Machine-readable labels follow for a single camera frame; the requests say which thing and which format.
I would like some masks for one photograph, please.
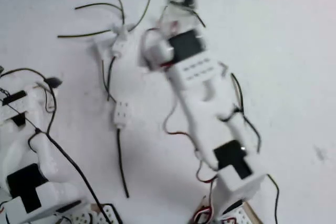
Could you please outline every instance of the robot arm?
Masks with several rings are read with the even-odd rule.
[[[186,31],[183,24],[180,20],[182,32],[177,35],[161,32],[161,40],[145,56],[152,69],[166,66],[165,73],[187,116],[189,135],[201,160],[217,172],[212,202],[215,218],[218,218],[237,202],[251,199],[265,178],[266,170],[252,145],[244,116],[232,114],[237,107],[234,106],[236,99],[230,96],[231,79],[222,78],[221,66],[206,49],[195,27]],[[201,86],[206,89],[203,98],[193,92]],[[212,141],[213,134],[209,132],[213,119],[222,119],[223,127],[228,127],[232,136],[221,139],[219,145],[218,141]]]
[[[0,105],[0,186],[12,197],[3,204],[3,223],[5,218],[19,224],[65,214],[84,204],[83,191],[67,179],[65,161],[27,121],[41,129],[49,121],[41,89],[13,76],[2,78],[1,87],[10,94],[1,97]]]

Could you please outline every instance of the white table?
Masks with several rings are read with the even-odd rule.
[[[122,1],[127,21],[135,22],[147,0]],[[133,120],[121,135],[129,200],[120,182],[113,106],[106,102],[93,41],[56,38],[119,24],[116,10],[73,9],[92,2],[117,3],[0,0],[1,65],[31,67],[63,79],[52,135],[100,200],[116,205],[124,223],[185,223],[208,188],[195,179],[198,162],[189,141],[162,131],[173,103],[164,76],[135,67],[140,35],[154,26],[165,0],[152,0],[134,33],[134,58],[121,59],[112,74],[116,97],[130,90],[135,94]],[[336,198],[336,2],[198,2],[208,46],[239,78],[246,113],[262,134],[262,158],[280,186],[279,223],[330,223]],[[187,128],[181,108],[169,127]],[[77,174],[74,179],[82,183]],[[274,223],[275,195],[265,180],[251,201],[264,223]]]

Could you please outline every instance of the cable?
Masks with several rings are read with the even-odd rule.
[[[105,204],[105,205],[110,206],[112,208],[112,210],[114,212],[114,215],[116,216],[116,219],[117,219],[118,223],[122,223],[120,215],[119,215],[117,209],[115,208],[115,206],[113,204]]]
[[[48,110],[48,94],[47,94],[47,90],[46,89],[43,89],[44,90],[44,94],[45,94],[45,100],[46,100],[46,103],[45,103],[45,110],[47,113],[51,114],[53,113],[53,111],[49,111]]]
[[[70,222],[70,224],[72,224],[72,221],[68,217],[62,216],[61,220],[67,220]]]
[[[76,164],[76,162],[63,150],[63,148],[48,134],[45,133],[47,138],[51,141],[51,143],[62,153],[62,155],[69,161],[69,163],[75,168],[75,170],[79,173],[79,175],[81,176],[81,178],[83,179],[84,183],[86,184],[86,186],[88,187],[91,195],[93,196],[99,210],[101,211],[101,213],[104,215],[105,220],[108,224],[111,224],[109,217],[106,215],[101,203],[99,202],[95,192],[93,191],[90,183],[88,182],[86,176],[84,175],[84,173],[82,172],[82,170],[79,168],[79,166]]]
[[[252,128],[252,130],[254,131],[254,133],[257,135],[258,138],[258,145],[257,145],[257,153],[260,153],[260,149],[261,149],[261,136],[259,134],[259,132],[257,131],[256,127],[251,123],[251,121],[247,118],[247,116],[245,115],[244,112],[244,99],[243,99],[243,92],[242,92],[242,87],[239,84],[238,79],[236,78],[236,76],[231,73],[231,78],[235,84],[235,87],[238,87],[238,92],[239,92],[239,99],[240,99],[240,109],[239,108],[235,108],[234,111],[232,112],[231,116],[229,116],[228,119],[222,121],[222,122],[228,122],[231,117],[235,114],[235,113],[242,113],[244,121],[247,122],[247,124]]]
[[[95,5],[109,5],[109,6],[112,6],[116,9],[122,11],[122,9],[119,6],[113,5],[113,4],[110,4],[110,3],[93,3],[93,4],[88,4],[88,5],[82,5],[82,6],[75,7],[75,10],[82,9],[82,8],[85,8],[85,7],[89,7],[89,6],[95,6]]]
[[[227,117],[227,118],[218,118],[221,122],[223,123],[227,123],[229,122],[233,116],[237,113],[243,113],[241,111],[241,109],[239,108],[234,108],[234,110],[232,111],[232,113]],[[243,115],[244,121],[247,122],[247,124],[251,127],[251,129],[253,130],[253,132],[257,135],[258,138],[258,144],[257,144],[257,153],[260,153],[260,149],[261,149],[261,136],[259,134],[259,132],[257,131],[257,128],[251,123],[251,121],[247,118],[247,116]]]
[[[198,170],[196,172],[196,178],[197,178],[197,180],[199,182],[203,182],[203,183],[209,184],[209,183],[211,183],[212,181],[214,181],[217,178],[217,175],[215,175],[214,177],[212,177],[211,179],[208,179],[208,180],[202,180],[202,179],[200,179],[199,172],[201,171],[202,165],[203,165],[203,161],[200,160],[199,161],[199,167],[198,167]]]
[[[120,168],[120,175],[121,175],[121,179],[122,179],[122,184],[124,186],[124,191],[125,191],[126,197],[129,198],[130,195],[128,193],[127,184],[126,184],[126,180],[125,180],[125,175],[124,175],[124,171],[123,171],[123,168],[122,168],[120,129],[117,129],[117,145],[118,145],[119,168]]]
[[[234,83],[238,87],[239,98],[240,98],[240,109],[242,110],[242,114],[245,115],[245,112],[244,112],[244,99],[243,99],[243,92],[242,92],[241,86],[240,86],[239,81],[237,80],[236,76],[233,73],[231,73],[231,78],[232,78],[232,80],[234,81]]]
[[[109,70],[108,70],[108,74],[107,74],[107,100],[109,101],[110,100],[110,82],[111,82],[111,73],[112,73],[112,66],[113,66],[113,63],[115,61],[116,57],[113,56],[112,57],[112,60],[111,60],[111,63],[110,63],[110,66],[109,66]]]
[[[202,224],[210,224],[211,220],[214,217],[214,206],[213,206],[213,202],[212,202],[212,190],[213,190],[213,184],[214,184],[214,179],[211,181],[210,184],[210,192],[209,192],[209,206],[207,207],[202,207],[201,209],[199,209],[193,216],[193,221],[195,224],[197,224],[199,217],[201,216],[201,214],[205,214],[208,213],[208,218],[206,219],[205,222],[202,222]]]
[[[17,68],[17,69],[13,69],[13,70],[10,70],[10,71],[5,72],[5,73],[3,73],[2,75],[0,75],[0,78],[2,78],[3,76],[6,76],[6,75],[8,75],[8,74],[15,73],[15,72],[20,72],[20,71],[29,71],[29,72],[33,72],[33,73],[39,75],[40,77],[42,77],[42,79],[43,79],[44,81],[47,80],[43,74],[41,74],[40,72],[38,72],[38,71],[36,71],[36,70],[34,70],[34,69],[31,69],[31,68]],[[56,96],[55,96],[55,93],[54,93],[53,88],[52,88],[49,84],[48,84],[48,86],[49,86],[49,89],[50,89],[50,94],[51,94],[51,96],[52,96],[52,98],[53,98],[53,100],[54,100],[54,111],[53,111],[53,113],[52,113],[52,115],[51,115],[51,119],[50,119],[50,122],[49,122],[49,125],[48,125],[48,128],[47,128],[47,133],[49,134],[49,133],[50,133],[50,130],[51,130],[51,126],[52,126],[52,124],[53,124],[53,122],[54,122],[54,119],[55,119],[56,111],[57,111],[57,101],[56,101]],[[28,119],[26,119],[26,120],[27,120],[28,122],[30,122],[30,123],[36,128],[36,126],[35,126],[30,120],[28,120]]]
[[[116,99],[109,92],[109,89],[108,89],[107,84],[105,82],[105,72],[104,72],[104,61],[103,60],[101,60],[101,69],[102,69],[102,77],[103,77],[103,84],[104,84],[105,90],[108,93],[108,96],[113,100],[113,102],[117,102]]]
[[[122,24],[124,25],[124,24],[125,24],[125,11],[124,11],[124,6],[123,6],[121,0],[118,0],[118,1],[119,1],[120,8],[121,8]]]
[[[275,187],[277,188],[277,197],[275,199],[275,208],[274,208],[274,219],[275,219],[275,223],[278,224],[278,203],[279,203],[279,195],[280,195],[280,188],[278,186],[278,184],[275,182],[275,180],[272,178],[271,175],[267,174],[268,178],[272,181],[272,183],[275,185]]]
[[[9,200],[6,200],[6,201],[3,201],[3,202],[1,202],[1,204],[0,204],[0,214],[4,211],[4,207],[2,206],[3,204],[5,204],[5,203],[7,203],[7,202],[9,202]]]
[[[14,110],[16,113],[20,114],[20,112],[18,112],[14,107],[12,107],[10,104],[7,104],[8,107],[10,107],[12,110]],[[28,118],[26,118],[27,122],[29,122],[34,128],[36,128],[36,125],[29,120]]]
[[[147,10],[148,10],[148,7],[149,7],[149,4],[150,4],[151,0],[148,0],[147,1],[147,5],[146,5],[146,8],[145,8],[145,11],[143,12],[141,18],[139,19],[139,21],[136,23],[135,26],[133,26],[129,31],[133,31],[139,24],[140,22],[143,20],[143,18],[145,17],[146,13],[147,13]]]
[[[107,33],[108,31],[111,31],[111,30],[97,31],[95,33],[90,33],[90,34],[57,35],[57,38],[60,38],[60,39],[64,39],[64,38],[81,38],[81,37],[87,37],[87,36],[93,36],[93,35],[97,35],[97,34]]]
[[[176,107],[177,107],[177,97],[176,96],[174,96],[174,97],[175,97],[175,101],[174,101],[173,107],[172,107],[171,111],[169,112],[169,114],[167,115],[167,117],[163,121],[163,130],[168,135],[184,135],[184,136],[187,136],[189,138],[189,140],[192,142],[192,144],[194,145],[194,141],[193,141],[192,137],[188,133],[186,133],[184,131],[171,132],[171,131],[167,130],[168,120],[174,114],[174,112],[176,110]]]
[[[37,136],[39,133],[41,133],[41,130],[40,130],[39,128],[35,128],[35,133],[34,133],[30,138],[28,138],[28,141],[27,141],[29,148],[30,148],[33,152],[35,152],[35,153],[36,153],[36,151],[31,147],[30,142],[31,142],[32,139],[33,139],[35,136]]]

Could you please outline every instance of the red wire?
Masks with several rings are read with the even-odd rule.
[[[204,210],[208,210],[208,211],[209,211],[208,215],[209,215],[209,217],[211,216],[211,212],[212,212],[211,207],[202,207],[202,208],[200,208],[200,209],[194,214],[194,216],[193,216],[193,222],[194,222],[195,218],[200,214],[200,212],[201,212],[201,211],[204,211]]]

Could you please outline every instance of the white plastic part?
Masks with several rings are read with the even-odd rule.
[[[115,108],[114,108],[114,124],[117,128],[122,129],[124,128],[129,119],[130,119],[130,104],[128,101],[119,100],[117,101]]]
[[[116,35],[113,32],[99,34],[94,37],[94,43],[101,60],[110,61],[112,59],[111,47],[115,37]]]
[[[103,209],[111,223],[118,223],[111,206],[104,205]],[[90,206],[74,212],[69,216],[69,219],[73,224],[107,224],[103,214],[101,212],[98,214],[96,211],[91,210]]]
[[[200,84],[221,72],[219,64],[209,55],[201,52],[169,68],[168,75],[178,89],[188,89]]]
[[[146,54],[146,59],[154,69],[158,68],[161,64],[170,62],[173,57],[174,48],[165,39],[160,40],[159,43],[151,47]]]
[[[25,96],[19,100],[11,102],[9,104],[19,113],[23,113],[25,111],[29,111],[32,107],[32,101],[28,96]],[[17,115],[17,112],[10,108],[9,106],[2,106],[0,108],[0,125],[2,125],[6,120]]]
[[[236,222],[233,223],[233,221],[224,221],[229,218],[236,218]],[[254,224],[253,221],[249,218],[249,215],[245,211],[243,206],[240,206],[230,212],[227,212],[226,214],[220,216],[217,219],[217,223],[220,224]]]
[[[127,54],[129,42],[129,33],[125,26],[122,26],[120,33],[117,36],[117,39],[112,46],[112,54],[118,58]]]
[[[213,205],[216,216],[220,216],[240,199],[251,199],[260,189],[260,184],[266,174],[259,156],[257,154],[248,155],[245,156],[244,161],[251,170],[251,175],[244,179],[239,177],[232,165],[228,165],[218,172],[217,184],[213,191]]]
[[[45,218],[52,215],[56,210],[78,200],[82,200],[82,204],[86,204],[85,196],[76,186],[70,183],[47,182],[37,187],[36,193],[41,207],[30,213],[26,212],[20,197],[4,204],[9,223],[21,224]]]

